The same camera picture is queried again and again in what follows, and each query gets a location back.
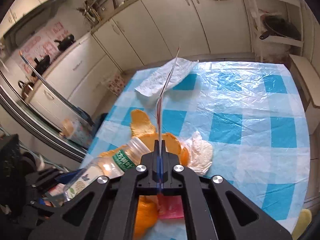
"plastic container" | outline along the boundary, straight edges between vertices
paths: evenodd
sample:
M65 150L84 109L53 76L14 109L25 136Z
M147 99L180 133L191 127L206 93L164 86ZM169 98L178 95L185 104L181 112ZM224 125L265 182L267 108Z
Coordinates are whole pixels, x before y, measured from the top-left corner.
M110 179L122 176L128 169L139 165L142 155L149 152L148 147L138 137L133 137L124 148L113 156L93 159L65 186L66 200L74 198L102 175L108 176Z
M63 135L84 148L88 148L92 143L92 136L89 128L78 119L73 121L65 119L63 121Z

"crumpled plastic bag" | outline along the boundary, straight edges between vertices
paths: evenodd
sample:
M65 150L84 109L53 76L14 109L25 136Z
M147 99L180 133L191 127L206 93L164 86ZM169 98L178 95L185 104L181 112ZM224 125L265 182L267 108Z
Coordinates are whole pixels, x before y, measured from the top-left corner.
M191 138L181 144L190 153L188 167L199 176L206 174L212 164L212 145L202 139L199 131L195 131Z
M175 59L170 60L162 67L158 68L153 72L148 78L146 78L142 83L135 88L140 94L151 97L153 95L159 95L163 86L168 78L168 75L172 69L172 65ZM193 62L186 60L184 58L177 58L176 66L174 67L172 77L166 90L173 88L178 85L190 71L198 64L198 62Z

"pink paper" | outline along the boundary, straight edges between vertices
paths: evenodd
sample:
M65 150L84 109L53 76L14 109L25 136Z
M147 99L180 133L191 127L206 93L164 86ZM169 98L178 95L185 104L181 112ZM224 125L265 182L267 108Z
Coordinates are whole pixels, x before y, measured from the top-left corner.
M183 218L181 196L158 195L159 219Z

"plastic tablecloth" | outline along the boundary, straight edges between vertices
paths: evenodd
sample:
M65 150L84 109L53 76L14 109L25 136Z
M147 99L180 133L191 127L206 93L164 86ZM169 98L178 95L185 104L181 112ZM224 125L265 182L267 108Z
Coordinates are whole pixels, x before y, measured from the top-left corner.
M156 68L138 71L104 120L82 166L131 138L130 112L156 125L155 104L135 91ZM305 198L310 162L303 106L284 65L203 62L165 92L163 132L178 139L198 130L212 144L212 166L263 211L292 232ZM159 220L144 239L186 240L184 220Z

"frying pan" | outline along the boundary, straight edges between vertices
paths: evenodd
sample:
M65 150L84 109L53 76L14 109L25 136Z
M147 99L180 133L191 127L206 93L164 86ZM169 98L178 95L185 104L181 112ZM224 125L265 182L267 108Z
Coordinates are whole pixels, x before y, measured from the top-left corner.
M280 16L265 16L263 24L267 31L261 34L260 40L264 40L270 35L300 40L300 33L297 28Z
M70 34L67 37L65 37L62 41L54 40L54 42L58 42L58 50L65 51L67 48L71 46L75 42L75 37Z

